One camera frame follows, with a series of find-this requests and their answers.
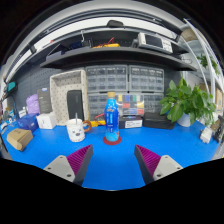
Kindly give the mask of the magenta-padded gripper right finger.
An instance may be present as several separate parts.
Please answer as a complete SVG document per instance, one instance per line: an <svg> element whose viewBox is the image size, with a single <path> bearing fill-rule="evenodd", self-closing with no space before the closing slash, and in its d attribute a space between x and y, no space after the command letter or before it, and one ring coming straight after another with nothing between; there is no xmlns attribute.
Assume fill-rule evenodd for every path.
<svg viewBox="0 0 224 224"><path fill-rule="evenodd" d="M169 155L159 156L140 145L135 145L134 154L145 184L150 184L182 169L182 166Z"/></svg>

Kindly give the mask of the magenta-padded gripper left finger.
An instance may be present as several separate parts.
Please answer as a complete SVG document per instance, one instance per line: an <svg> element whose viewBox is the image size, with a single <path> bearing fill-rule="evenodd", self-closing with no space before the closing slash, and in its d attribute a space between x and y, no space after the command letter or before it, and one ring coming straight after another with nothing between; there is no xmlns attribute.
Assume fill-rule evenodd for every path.
<svg viewBox="0 0 224 224"><path fill-rule="evenodd" d="M93 145L90 144L68 156L59 155L44 170L81 186L92 156Z"/></svg>

